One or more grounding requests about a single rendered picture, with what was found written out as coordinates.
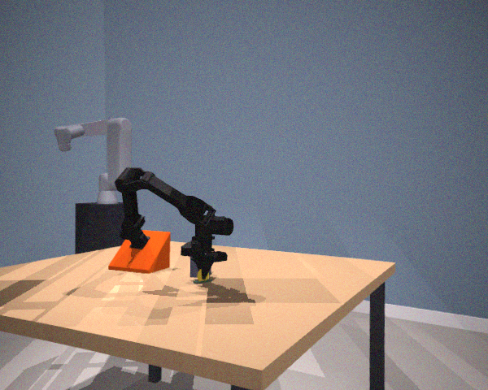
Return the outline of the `gold coin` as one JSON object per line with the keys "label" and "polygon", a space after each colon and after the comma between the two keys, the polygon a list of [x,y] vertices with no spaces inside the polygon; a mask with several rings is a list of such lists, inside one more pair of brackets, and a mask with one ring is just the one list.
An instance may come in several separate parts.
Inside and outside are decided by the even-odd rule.
{"label": "gold coin", "polygon": [[198,280],[201,281],[201,280],[207,280],[208,279],[208,276],[209,276],[209,272],[207,274],[207,277],[206,279],[203,279],[202,278],[202,268],[198,271]]}

